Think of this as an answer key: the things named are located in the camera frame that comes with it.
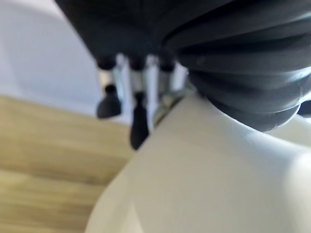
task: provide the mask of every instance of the light wood grain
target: light wood grain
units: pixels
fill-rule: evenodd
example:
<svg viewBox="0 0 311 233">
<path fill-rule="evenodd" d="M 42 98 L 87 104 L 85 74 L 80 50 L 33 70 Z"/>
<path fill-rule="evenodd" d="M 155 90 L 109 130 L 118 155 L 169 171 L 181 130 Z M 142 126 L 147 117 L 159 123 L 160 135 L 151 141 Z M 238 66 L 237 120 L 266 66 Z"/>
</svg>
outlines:
<svg viewBox="0 0 311 233">
<path fill-rule="evenodd" d="M 0 232 L 82 233 L 103 190 L 0 170 Z"/>
<path fill-rule="evenodd" d="M 0 97 L 0 233 L 83 233 L 128 127 Z"/>
<path fill-rule="evenodd" d="M 0 98 L 0 167 L 107 184 L 133 152 L 127 126 Z"/>
</svg>

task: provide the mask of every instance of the wooden floor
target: wooden floor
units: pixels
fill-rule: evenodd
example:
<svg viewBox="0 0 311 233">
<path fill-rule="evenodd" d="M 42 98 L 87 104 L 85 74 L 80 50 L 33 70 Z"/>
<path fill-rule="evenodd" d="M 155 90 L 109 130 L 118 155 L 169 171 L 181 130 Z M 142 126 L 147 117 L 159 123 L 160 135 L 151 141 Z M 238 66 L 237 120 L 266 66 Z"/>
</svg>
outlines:
<svg viewBox="0 0 311 233">
<path fill-rule="evenodd" d="M 0 233 L 83 233 L 132 157 L 126 126 L 0 97 Z"/>
</svg>

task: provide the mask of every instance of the white wall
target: white wall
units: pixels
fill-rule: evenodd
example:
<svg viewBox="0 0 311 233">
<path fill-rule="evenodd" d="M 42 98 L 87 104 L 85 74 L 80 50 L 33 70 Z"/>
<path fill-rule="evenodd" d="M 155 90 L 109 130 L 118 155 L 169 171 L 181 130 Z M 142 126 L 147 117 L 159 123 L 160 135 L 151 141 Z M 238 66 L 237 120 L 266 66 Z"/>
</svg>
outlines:
<svg viewBox="0 0 311 233">
<path fill-rule="evenodd" d="M 0 1 L 0 94 L 94 115 L 97 75 L 52 0 Z"/>
</svg>

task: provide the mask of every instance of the black rubber bellows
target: black rubber bellows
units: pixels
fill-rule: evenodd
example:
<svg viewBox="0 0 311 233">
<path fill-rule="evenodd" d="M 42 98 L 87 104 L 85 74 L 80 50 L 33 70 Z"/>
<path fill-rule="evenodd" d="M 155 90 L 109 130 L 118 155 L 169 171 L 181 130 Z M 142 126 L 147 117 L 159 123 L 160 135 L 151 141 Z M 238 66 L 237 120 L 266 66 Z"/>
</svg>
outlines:
<svg viewBox="0 0 311 233">
<path fill-rule="evenodd" d="M 260 131 L 311 90 L 309 0 L 56 0 L 95 58 L 167 54 L 215 106 Z"/>
</svg>

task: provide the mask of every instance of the black knob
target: black knob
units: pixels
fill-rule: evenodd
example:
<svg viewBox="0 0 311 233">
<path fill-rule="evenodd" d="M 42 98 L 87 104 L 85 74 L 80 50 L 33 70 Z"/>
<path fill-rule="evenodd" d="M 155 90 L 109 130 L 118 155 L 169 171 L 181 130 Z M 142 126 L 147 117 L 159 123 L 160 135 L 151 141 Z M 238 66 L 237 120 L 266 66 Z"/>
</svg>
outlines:
<svg viewBox="0 0 311 233">
<path fill-rule="evenodd" d="M 97 117 L 106 119 L 121 114 L 121 102 L 118 98 L 116 87 L 112 84 L 105 88 L 106 97 L 99 103 L 97 107 Z"/>
<path fill-rule="evenodd" d="M 144 107 L 145 95 L 143 92 L 135 94 L 136 107 L 134 109 L 133 124 L 131 128 L 130 142 L 133 149 L 138 150 L 149 136 L 147 110 Z"/>
</svg>

